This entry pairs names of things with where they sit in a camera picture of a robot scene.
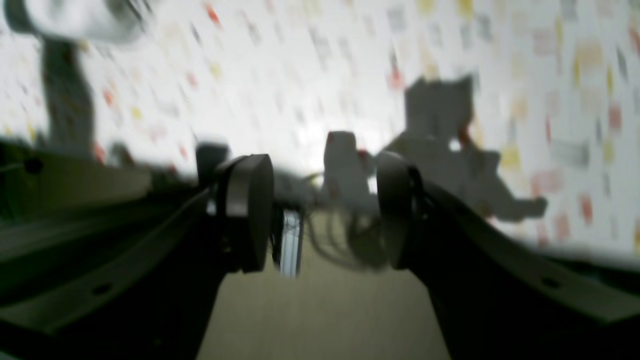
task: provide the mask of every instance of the mounting hole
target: mounting hole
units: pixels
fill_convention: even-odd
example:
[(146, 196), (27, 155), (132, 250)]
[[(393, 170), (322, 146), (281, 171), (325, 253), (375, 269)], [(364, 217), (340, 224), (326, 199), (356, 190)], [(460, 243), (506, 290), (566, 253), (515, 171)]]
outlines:
[(542, 283), (548, 287), (548, 288), (552, 288), (552, 289), (559, 289), (560, 288), (560, 283), (551, 279), (550, 277), (543, 277), (542, 278)]
[(113, 284), (111, 284), (110, 282), (107, 282), (106, 284), (102, 284), (102, 285), (98, 285), (98, 286), (94, 287), (91, 292), (95, 296), (100, 296), (100, 295), (108, 293), (109, 290), (111, 290), (112, 287), (113, 287)]

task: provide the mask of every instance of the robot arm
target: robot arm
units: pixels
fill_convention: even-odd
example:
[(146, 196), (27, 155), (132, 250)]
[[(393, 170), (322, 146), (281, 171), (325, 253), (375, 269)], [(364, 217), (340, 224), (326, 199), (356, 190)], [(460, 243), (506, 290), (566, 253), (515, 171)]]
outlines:
[(637, 352), (637, 297), (521, 248), (396, 154), (379, 159), (378, 197), (389, 260), (429, 289), (453, 358)]

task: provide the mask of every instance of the patterned wallpaper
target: patterned wallpaper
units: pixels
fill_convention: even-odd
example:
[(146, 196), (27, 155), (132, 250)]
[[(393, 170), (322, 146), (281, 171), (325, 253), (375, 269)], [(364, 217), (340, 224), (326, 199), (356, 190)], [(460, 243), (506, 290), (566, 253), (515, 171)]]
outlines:
[(542, 219), (492, 223), (541, 249), (640, 255), (640, 1), (149, 5), (120, 45), (3, 24), (0, 135), (185, 178), (195, 144), (220, 140), (309, 174), (327, 132), (375, 154), (403, 130), (406, 87), (471, 74), (473, 141), (517, 197), (548, 200)]

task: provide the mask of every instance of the small white object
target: small white object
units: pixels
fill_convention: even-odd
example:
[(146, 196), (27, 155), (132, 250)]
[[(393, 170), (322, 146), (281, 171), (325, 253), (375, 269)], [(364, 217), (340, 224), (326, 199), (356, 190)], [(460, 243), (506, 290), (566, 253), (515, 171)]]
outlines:
[(284, 211), (282, 249), (280, 253), (280, 275), (295, 278), (300, 272), (302, 255), (302, 221), (295, 211)]

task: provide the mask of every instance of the floor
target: floor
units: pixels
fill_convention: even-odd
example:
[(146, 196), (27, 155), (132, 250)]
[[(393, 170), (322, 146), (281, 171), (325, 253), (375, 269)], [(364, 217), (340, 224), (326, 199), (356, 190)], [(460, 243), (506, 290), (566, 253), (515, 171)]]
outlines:
[[(40, 157), (39, 176), (20, 170), (6, 177), (13, 213), (130, 199), (149, 189), (144, 172)], [(346, 223), (335, 212), (311, 216), (297, 279), (280, 277), (270, 261), (262, 273), (227, 276), (198, 360), (448, 359), (427, 289), (386, 267), (376, 236), (347, 236)]]

